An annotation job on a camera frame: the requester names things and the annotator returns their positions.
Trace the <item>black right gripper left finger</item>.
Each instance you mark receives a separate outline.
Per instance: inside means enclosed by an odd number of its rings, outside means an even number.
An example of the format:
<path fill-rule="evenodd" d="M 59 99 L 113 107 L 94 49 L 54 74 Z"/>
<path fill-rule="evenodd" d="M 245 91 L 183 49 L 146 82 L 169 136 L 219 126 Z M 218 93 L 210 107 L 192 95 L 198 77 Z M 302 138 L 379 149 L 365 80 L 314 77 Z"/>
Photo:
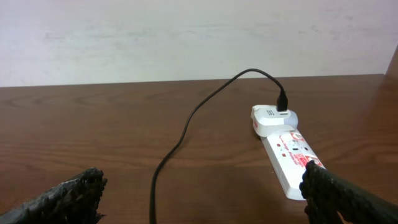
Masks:
<path fill-rule="evenodd" d="M 45 191 L 38 197 L 3 213 L 1 224 L 97 224 L 97 212 L 107 179 L 91 167 Z"/>

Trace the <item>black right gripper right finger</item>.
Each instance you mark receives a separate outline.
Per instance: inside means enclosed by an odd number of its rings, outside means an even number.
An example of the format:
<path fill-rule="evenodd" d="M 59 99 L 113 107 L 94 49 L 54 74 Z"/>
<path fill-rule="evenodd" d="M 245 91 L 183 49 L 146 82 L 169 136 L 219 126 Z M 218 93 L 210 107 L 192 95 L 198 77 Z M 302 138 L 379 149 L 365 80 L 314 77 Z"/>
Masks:
<path fill-rule="evenodd" d="M 310 224 L 397 224 L 397 205 L 353 185 L 310 161 L 299 185 Z"/>

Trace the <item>white USB charger adapter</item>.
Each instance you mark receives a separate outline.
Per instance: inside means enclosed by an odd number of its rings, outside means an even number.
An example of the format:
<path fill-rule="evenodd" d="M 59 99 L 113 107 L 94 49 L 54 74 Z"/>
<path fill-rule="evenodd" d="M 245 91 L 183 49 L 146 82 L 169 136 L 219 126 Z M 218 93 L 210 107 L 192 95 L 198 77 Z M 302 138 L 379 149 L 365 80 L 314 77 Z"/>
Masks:
<path fill-rule="evenodd" d="M 274 105 L 255 105 L 251 110 L 252 125 L 256 134 L 266 138 L 274 133 L 293 131 L 298 126 L 294 111 L 277 111 Z"/>

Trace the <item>white power strip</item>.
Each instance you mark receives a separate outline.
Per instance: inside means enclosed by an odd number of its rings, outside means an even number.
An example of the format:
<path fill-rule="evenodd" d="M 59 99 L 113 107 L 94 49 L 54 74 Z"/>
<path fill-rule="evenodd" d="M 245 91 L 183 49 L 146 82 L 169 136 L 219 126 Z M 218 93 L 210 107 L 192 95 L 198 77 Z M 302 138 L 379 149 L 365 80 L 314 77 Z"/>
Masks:
<path fill-rule="evenodd" d="M 273 133 L 261 140 L 285 196 L 291 200 L 303 200 L 299 185 L 303 181 L 305 166 L 313 161 L 324 167 L 321 160 L 297 129 Z"/>

